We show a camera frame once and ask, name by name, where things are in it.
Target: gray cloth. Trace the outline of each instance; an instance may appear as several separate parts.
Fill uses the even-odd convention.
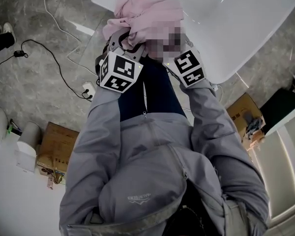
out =
[[[187,178],[221,235],[266,231],[268,196],[234,123],[207,80],[181,89],[189,96],[194,127],[175,113],[120,123],[120,93],[97,88],[68,166],[63,235],[161,236]],[[101,219],[103,225],[91,223]]]

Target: pink fabric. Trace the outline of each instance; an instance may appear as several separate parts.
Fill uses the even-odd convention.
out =
[[[117,0],[114,14],[116,19],[108,20],[103,34],[108,40],[119,29],[131,28],[123,42],[125,49],[132,49],[147,39],[164,39],[164,35],[168,37],[164,25],[171,31],[170,28],[180,27],[183,20],[178,0]]]

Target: marble floor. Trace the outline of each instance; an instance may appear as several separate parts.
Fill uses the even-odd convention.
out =
[[[47,7],[61,28],[80,39],[80,47],[70,58],[90,69],[101,53],[105,40],[102,29],[113,17],[90,0],[47,0]],[[45,12],[43,0],[0,0],[0,23],[10,22],[17,43],[0,52],[0,62],[11,56],[29,38],[45,44],[56,55],[65,79],[76,92],[82,84],[95,82],[96,77],[71,63],[66,55],[78,43],[58,30]],[[48,121],[80,130],[86,121],[90,103],[77,98],[63,83],[51,55],[34,43],[24,44],[28,59],[10,59],[0,66],[0,106],[21,128],[34,121],[45,128]],[[241,68],[221,84],[222,104],[230,106],[248,92],[262,106],[280,87],[289,87],[295,72],[295,9],[272,38]],[[174,89],[190,121],[189,101],[173,80]]]

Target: cardboard box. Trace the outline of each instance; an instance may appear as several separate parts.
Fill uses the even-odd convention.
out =
[[[36,163],[42,175],[52,174],[55,183],[61,181],[78,135],[77,131],[48,123]]]
[[[243,141],[243,138],[246,134],[246,128],[249,124],[247,123],[244,116],[251,114],[253,119],[261,118],[263,121],[261,127],[265,125],[265,120],[260,109],[247,93],[243,94],[233,105],[231,105],[227,109],[227,113],[230,115],[233,122],[235,123],[237,131],[241,137],[241,141]]]

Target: person's left arm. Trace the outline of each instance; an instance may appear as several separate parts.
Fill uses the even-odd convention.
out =
[[[72,151],[66,191],[60,204],[59,227],[83,223],[98,207],[103,186],[114,175],[120,154],[120,94],[98,87],[88,119]]]

